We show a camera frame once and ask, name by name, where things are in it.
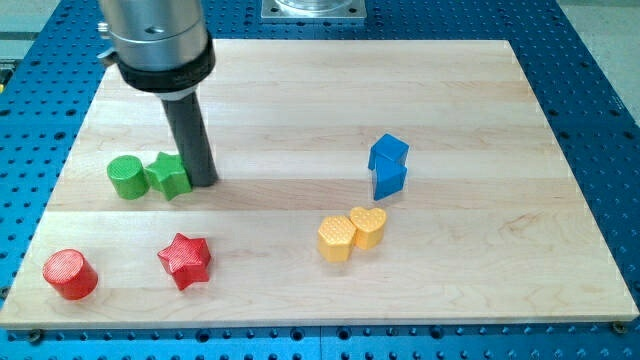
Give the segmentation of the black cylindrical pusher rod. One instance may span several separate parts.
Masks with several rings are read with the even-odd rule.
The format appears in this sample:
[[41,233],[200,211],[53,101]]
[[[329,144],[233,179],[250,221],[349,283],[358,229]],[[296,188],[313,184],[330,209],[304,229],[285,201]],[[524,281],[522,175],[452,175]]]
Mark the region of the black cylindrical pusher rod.
[[218,174],[196,93],[161,102],[191,185],[213,185]]

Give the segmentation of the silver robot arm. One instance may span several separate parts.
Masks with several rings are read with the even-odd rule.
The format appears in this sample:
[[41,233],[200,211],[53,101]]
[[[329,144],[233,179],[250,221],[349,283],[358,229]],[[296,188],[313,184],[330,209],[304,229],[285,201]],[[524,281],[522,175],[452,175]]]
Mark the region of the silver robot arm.
[[100,0],[99,58],[117,66],[131,87],[162,102],[191,184],[218,180],[197,87],[215,67],[213,40],[199,0]]

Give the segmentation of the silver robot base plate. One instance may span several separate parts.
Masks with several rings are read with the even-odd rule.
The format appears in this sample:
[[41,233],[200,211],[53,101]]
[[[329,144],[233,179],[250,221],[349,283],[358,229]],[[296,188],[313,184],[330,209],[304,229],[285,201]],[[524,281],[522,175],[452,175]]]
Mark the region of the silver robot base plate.
[[365,0],[262,0],[261,18],[270,21],[364,19]]

